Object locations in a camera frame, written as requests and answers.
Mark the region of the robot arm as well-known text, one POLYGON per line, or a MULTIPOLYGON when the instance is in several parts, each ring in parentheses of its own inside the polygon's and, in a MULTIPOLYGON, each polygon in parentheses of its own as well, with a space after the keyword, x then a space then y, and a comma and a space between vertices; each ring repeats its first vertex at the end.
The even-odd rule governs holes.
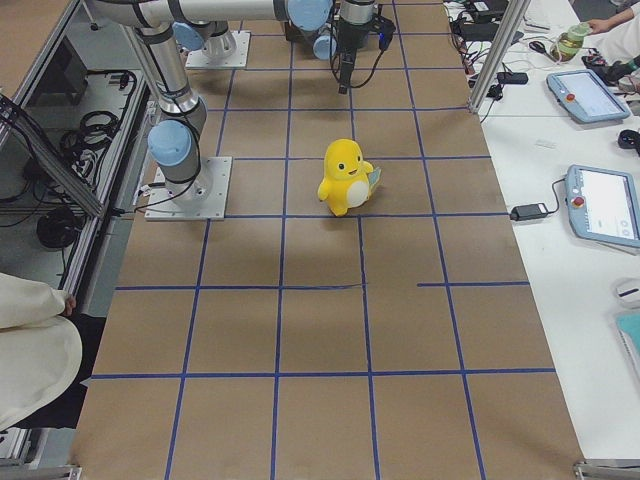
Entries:
POLYGON ((155 219, 223 217, 230 180, 231 158, 200 153, 207 108, 189 83, 181 46, 200 50, 213 37, 232 40, 231 21, 289 22, 308 37, 328 28, 327 53, 339 61, 345 94, 366 37, 377 34, 386 51, 396 30, 373 1, 102 1, 99 7, 124 28, 164 115, 147 140, 165 182, 163 199, 146 206, 155 219))

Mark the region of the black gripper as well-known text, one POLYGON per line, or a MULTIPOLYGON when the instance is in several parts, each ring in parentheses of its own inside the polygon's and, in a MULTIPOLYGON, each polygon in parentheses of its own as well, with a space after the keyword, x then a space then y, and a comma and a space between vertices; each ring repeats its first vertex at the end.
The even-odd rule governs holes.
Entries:
POLYGON ((351 77, 356 61, 356 51, 365 45, 370 33, 378 35, 378 48, 380 51, 385 52, 392 42, 395 24, 386 17, 374 17, 364 24, 354 24, 342 17, 338 20, 338 93, 341 95, 347 94, 351 89, 351 77))

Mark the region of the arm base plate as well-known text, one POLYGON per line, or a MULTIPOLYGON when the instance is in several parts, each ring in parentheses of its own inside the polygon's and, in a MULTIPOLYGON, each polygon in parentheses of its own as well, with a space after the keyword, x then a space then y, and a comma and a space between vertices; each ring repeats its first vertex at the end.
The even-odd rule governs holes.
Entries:
POLYGON ((147 221, 223 220, 226 213, 233 159, 206 157, 193 183, 179 186, 167 183, 157 167, 154 181, 161 183, 149 196, 150 207, 145 208, 147 221))
POLYGON ((247 66, 251 33, 227 31, 210 37, 203 48, 191 51, 186 59, 190 70, 233 70, 247 66))

